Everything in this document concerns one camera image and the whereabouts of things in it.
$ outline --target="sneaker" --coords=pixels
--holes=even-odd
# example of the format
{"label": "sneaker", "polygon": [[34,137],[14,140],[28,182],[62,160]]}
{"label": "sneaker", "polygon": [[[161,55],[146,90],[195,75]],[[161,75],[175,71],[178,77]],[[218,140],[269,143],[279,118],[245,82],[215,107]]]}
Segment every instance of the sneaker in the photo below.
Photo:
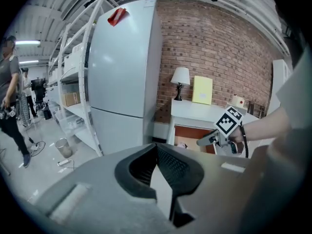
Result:
{"label": "sneaker", "polygon": [[30,154],[23,155],[23,158],[24,158],[23,166],[26,168],[30,163]]}

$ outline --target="white cabinet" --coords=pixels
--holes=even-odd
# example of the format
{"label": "white cabinet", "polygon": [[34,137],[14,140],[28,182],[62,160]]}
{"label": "white cabinet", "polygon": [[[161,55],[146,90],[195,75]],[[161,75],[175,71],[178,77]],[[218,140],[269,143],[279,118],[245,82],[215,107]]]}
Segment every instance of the white cabinet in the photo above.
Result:
{"label": "white cabinet", "polygon": [[72,52],[64,57],[64,75],[71,69],[79,68],[82,54],[82,43],[73,47]]}
{"label": "white cabinet", "polygon": [[272,94],[267,114],[272,113],[280,106],[280,102],[276,96],[276,93],[282,87],[285,81],[287,81],[291,74],[292,72],[290,71],[284,60],[281,59],[273,61]]}

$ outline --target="hand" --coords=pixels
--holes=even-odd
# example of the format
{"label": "hand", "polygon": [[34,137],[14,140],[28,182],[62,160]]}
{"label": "hand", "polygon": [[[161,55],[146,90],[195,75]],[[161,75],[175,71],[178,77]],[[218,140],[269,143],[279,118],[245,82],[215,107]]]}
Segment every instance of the hand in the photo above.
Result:
{"label": "hand", "polygon": [[2,103],[4,104],[5,108],[10,107],[10,98],[8,96],[4,97]]}
{"label": "hand", "polygon": [[235,143],[241,143],[243,142],[243,136],[239,129],[239,127],[236,127],[236,129],[230,134],[229,136],[230,140]]}

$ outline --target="black lamp base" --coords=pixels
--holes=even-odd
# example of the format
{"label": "black lamp base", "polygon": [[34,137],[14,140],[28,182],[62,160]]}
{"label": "black lamp base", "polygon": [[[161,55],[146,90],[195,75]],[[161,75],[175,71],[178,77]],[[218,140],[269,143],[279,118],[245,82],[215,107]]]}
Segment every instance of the black lamp base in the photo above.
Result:
{"label": "black lamp base", "polygon": [[176,97],[175,97],[175,100],[182,100],[182,98],[181,98],[182,83],[179,83],[179,84],[176,86],[176,89],[177,89],[177,95],[176,95]]}

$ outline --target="ceiling light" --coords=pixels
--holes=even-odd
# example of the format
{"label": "ceiling light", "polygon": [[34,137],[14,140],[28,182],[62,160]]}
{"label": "ceiling light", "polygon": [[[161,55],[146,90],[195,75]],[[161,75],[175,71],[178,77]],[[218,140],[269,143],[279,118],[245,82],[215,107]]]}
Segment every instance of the ceiling light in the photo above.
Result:
{"label": "ceiling light", "polygon": [[40,45],[40,41],[16,41],[15,45]]}
{"label": "ceiling light", "polygon": [[20,61],[19,64],[27,64],[27,63],[37,63],[38,60],[27,60],[27,61]]}

